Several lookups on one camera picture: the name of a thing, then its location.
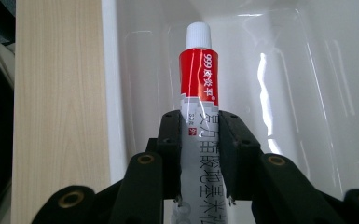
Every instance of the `red tube label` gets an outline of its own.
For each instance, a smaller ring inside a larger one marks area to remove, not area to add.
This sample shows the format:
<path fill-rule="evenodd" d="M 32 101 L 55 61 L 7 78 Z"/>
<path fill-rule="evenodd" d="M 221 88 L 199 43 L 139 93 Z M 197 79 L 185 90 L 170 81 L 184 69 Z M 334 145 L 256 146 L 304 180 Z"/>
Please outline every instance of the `red tube label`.
<path fill-rule="evenodd" d="M 211 49 L 188 49 L 180 57 L 182 88 L 185 97 L 199 97 L 218 106 L 217 53 Z"/>

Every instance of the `plastic container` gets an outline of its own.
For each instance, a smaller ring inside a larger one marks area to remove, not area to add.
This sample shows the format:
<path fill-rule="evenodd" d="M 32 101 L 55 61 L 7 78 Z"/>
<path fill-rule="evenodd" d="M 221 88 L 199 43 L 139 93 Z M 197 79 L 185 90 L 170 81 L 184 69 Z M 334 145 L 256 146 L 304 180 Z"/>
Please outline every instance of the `plastic container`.
<path fill-rule="evenodd" d="M 112 182 L 157 136 L 161 116 L 179 109 L 186 28 L 205 21 L 220 109 L 317 189 L 342 199 L 359 188 L 359 1 L 103 2 Z M 253 223 L 249 207 L 230 207 L 229 223 Z"/>

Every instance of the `glue tube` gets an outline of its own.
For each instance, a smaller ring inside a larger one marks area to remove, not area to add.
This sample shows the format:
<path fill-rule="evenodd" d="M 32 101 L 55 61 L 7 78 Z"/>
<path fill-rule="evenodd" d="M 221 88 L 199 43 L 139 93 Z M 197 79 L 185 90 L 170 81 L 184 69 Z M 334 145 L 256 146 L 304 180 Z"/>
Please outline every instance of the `glue tube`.
<path fill-rule="evenodd" d="M 227 223 L 218 152 L 217 53 L 208 24 L 187 27 L 181 69 L 181 194 L 172 223 Z"/>

